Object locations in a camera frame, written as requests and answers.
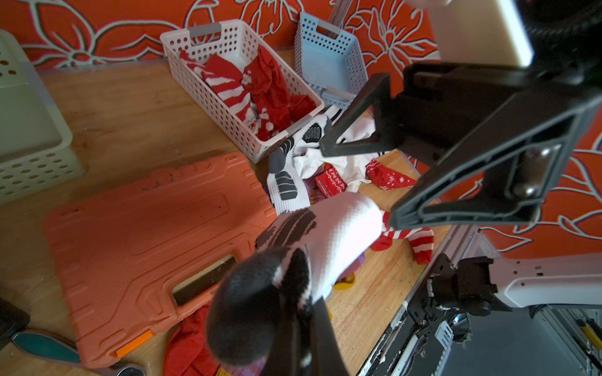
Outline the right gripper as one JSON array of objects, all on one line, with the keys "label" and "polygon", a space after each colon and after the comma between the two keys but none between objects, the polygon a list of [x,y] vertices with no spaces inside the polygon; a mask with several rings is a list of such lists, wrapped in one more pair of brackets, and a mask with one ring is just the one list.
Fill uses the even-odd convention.
[{"label": "right gripper", "polygon": [[[400,149],[435,165],[390,210],[390,227],[510,225],[534,219],[601,105],[601,89],[574,70],[414,64],[404,90],[371,76],[320,142],[325,157]],[[370,137],[340,137],[372,107]]]}]

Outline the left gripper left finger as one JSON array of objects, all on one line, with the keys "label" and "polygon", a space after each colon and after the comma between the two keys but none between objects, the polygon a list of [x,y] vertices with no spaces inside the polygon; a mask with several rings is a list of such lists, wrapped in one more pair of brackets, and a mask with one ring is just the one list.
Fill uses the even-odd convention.
[{"label": "left gripper left finger", "polygon": [[293,311],[284,311],[262,376],[295,376],[299,372],[299,323]]}]

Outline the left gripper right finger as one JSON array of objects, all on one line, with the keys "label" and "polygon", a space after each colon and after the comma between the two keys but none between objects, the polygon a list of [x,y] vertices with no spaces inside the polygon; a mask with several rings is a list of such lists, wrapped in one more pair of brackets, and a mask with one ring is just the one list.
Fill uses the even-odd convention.
[{"label": "left gripper right finger", "polygon": [[312,306],[310,349],[310,367],[313,376],[349,376],[337,345],[324,299],[320,299]]}]

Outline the white black patterned sock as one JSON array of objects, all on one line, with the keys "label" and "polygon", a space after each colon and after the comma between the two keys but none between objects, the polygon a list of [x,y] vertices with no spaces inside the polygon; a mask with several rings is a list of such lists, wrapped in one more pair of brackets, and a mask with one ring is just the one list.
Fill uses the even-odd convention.
[{"label": "white black patterned sock", "polygon": [[345,192],[277,217],[256,251],[233,268],[214,295],[207,344],[231,366],[265,363],[284,311],[299,323],[299,372],[311,370],[312,306],[381,235],[383,214],[369,197]]}]

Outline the red christmas sock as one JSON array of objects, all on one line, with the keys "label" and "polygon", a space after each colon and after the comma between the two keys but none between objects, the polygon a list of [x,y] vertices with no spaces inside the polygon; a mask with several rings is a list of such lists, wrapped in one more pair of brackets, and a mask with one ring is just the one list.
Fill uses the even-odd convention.
[{"label": "red christmas sock", "polygon": [[291,93],[282,70],[272,54],[262,45],[256,58],[243,70],[243,86],[255,105],[257,121],[253,133],[268,141],[291,125],[288,103]]}]

